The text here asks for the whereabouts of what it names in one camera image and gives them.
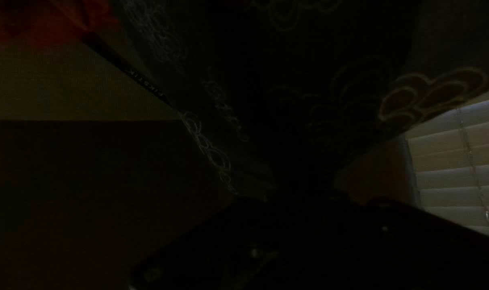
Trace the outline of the red blanket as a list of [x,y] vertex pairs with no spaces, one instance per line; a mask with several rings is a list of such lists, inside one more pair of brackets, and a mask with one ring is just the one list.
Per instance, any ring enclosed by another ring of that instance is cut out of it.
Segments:
[[0,0],[0,43],[51,46],[117,25],[110,0]]

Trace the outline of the white window blinds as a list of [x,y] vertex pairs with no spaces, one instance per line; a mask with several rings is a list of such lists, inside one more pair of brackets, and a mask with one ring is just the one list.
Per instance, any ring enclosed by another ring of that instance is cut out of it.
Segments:
[[406,133],[424,209],[489,235],[489,100]]

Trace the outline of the dark brown patterned pillow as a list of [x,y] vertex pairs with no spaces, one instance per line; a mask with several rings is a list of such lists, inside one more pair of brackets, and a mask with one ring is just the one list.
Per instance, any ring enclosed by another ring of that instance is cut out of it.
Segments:
[[227,190],[309,201],[489,90],[489,0],[112,0]]

